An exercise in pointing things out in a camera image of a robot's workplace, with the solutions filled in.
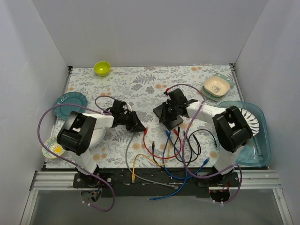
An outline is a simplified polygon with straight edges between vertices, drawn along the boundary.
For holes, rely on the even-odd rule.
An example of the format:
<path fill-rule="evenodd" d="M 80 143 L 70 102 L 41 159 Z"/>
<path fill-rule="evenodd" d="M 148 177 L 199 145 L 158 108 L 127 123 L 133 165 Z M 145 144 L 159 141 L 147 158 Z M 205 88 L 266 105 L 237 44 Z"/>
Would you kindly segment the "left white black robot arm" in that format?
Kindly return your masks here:
<path fill-rule="evenodd" d="M 110 114 L 72 111 L 57 135 L 57 143 L 71 154 L 77 170 L 85 174 L 84 183 L 91 188 L 99 184 L 100 176 L 95 173 L 97 165 L 90 148 L 103 140 L 106 130 L 118 125 L 133 133 L 146 130 L 136 112 L 125 101 L 114 100 L 108 112 Z"/>

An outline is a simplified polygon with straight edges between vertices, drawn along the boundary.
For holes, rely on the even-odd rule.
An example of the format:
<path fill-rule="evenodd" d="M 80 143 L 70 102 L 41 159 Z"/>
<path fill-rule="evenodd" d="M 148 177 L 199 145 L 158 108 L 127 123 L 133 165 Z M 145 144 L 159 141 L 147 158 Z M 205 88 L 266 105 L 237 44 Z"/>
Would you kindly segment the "black network switch box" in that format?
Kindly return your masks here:
<path fill-rule="evenodd" d="M 172 130 L 173 128 L 176 128 L 181 123 L 183 123 L 183 119 L 173 110 L 173 107 L 170 104 L 167 105 L 168 105 L 167 121 L 160 122 L 160 123 L 162 123 L 168 130 Z M 161 105 L 154 108 L 153 112 L 159 118 L 161 115 Z"/>

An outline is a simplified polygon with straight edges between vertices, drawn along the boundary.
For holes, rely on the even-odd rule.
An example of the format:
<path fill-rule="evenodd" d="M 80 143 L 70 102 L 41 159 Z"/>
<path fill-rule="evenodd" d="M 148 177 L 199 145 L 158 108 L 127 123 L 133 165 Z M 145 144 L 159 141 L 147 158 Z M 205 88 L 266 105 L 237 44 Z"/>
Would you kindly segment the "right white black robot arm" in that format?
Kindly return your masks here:
<path fill-rule="evenodd" d="M 237 156 L 241 148 L 259 133 L 258 119 L 248 110 L 230 106 L 218 108 L 206 105 L 196 99 L 187 100 L 181 89 L 165 92 L 168 99 L 153 109 L 167 129 L 172 129 L 183 122 L 183 117 L 201 120 L 212 124 L 220 144 L 220 152 L 213 165 L 212 180 L 217 186 L 229 181 Z"/>

